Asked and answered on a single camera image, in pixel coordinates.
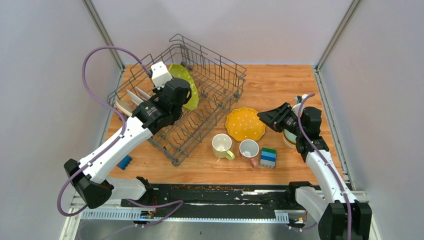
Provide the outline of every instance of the robotic arm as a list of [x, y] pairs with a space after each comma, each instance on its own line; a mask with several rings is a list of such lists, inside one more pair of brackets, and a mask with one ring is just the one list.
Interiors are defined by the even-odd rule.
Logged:
[[[142, 101], [126, 121], [126, 130], [119, 129], [98, 149], [76, 161], [69, 159], [64, 168], [68, 177], [88, 163], [71, 182], [90, 209], [98, 208], [109, 199], [138, 200], [146, 192], [147, 181], [142, 177], [121, 179], [108, 177], [111, 170], [127, 154], [160, 129], [173, 125], [182, 116], [182, 107], [191, 96], [190, 84], [180, 78], [172, 77], [163, 62], [151, 66], [155, 95]], [[120, 139], [102, 154], [95, 162], [89, 161], [105, 150], [114, 139]]]
[[[276, 109], [257, 114], [259, 120], [275, 132], [288, 131], [296, 136], [296, 150], [313, 171], [324, 194], [323, 199], [309, 182], [290, 182], [294, 195], [291, 200], [303, 206], [318, 223], [320, 239], [347, 236], [348, 240], [367, 240], [371, 208], [368, 203], [357, 200], [337, 172], [329, 147], [320, 136], [321, 110], [310, 106], [303, 108], [300, 102], [306, 99], [305, 95], [298, 96], [293, 108], [286, 102]], [[294, 112], [298, 109], [299, 114], [302, 112], [300, 121]]]

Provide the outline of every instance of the mug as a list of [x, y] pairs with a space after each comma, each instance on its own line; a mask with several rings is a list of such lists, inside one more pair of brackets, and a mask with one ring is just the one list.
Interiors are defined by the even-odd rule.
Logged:
[[257, 142], [246, 139], [240, 143], [240, 157], [245, 163], [250, 163], [252, 168], [258, 167], [259, 145]]
[[231, 138], [224, 133], [217, 134], [212, 139], [213, 154], [217, 158], [227, 158], [229, 160], [234, 159], [234, 154], [230, 151], [233, 141]]

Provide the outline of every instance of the plate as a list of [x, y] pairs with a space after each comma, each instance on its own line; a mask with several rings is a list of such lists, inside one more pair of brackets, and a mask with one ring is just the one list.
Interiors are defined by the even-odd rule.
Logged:
[[242, 107], [233, 110], [226, 116], [225, 127], [228, 134], [238, 142], [261, 139], [266, 126], [257, 114], [258, 111], [253, 108]]
[[196, 88], [196, 85], [195, 85], [195, 81], [193, 80], [190, 73], [187, 71], [185, 67], [181, 66], [181, 64], [176, 64], [176, 63], [173, 63], [171, 64], [171, 66], [169, 66], [168, 72], [172, 74], [174, 78], [186, 80], [190, 84], [191, 98], [183, 106], [190, 111], [195, 110], [199, 104], [199, 95], [198, 95], [198, 89]]

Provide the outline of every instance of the white wall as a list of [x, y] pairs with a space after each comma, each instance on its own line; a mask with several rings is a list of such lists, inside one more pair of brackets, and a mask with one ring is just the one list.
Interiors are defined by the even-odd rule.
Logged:
[[[84, 57], [101, 45], [80, 0], [0, 1], [0, 239], [59, 238], [63, 164], [99, 144], [107, 119], [81, 80]], [[119, 77], [110, 54], [94, 56], [87, 72], [105, 99]]]
[[384, 240], [424, 235], [423, 9], [363, 0], [322, 72], [352, 181]]
[[[239, 64], [316, 64], [351, 0], [93, 0], [116, 46], [156, 57], [176, 33]], [[121, 55], [128, 63], [135, 61]]]

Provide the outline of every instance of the metal wire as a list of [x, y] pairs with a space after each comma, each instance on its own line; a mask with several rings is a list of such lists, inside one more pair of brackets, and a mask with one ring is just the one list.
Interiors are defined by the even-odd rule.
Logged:
[[[169, 42], [171, 46], [157, 57], [148, 54], [141, 61], [148, 68], [160, 61], [181, 64], [196, 85], [197, 108], [183, 108], [182, 117], [174, 125], [161, 129], [149, 140], [178, 166], [242, 96], [246, 68], [180, 34]], [[152, 95], [154, 85], [140, 64], [133, 65], [129, 72], [129, 79], [108, 96], [111, 106], [116, 99], [131, 102], [127, 90], [138, 94], [135, 87]]]

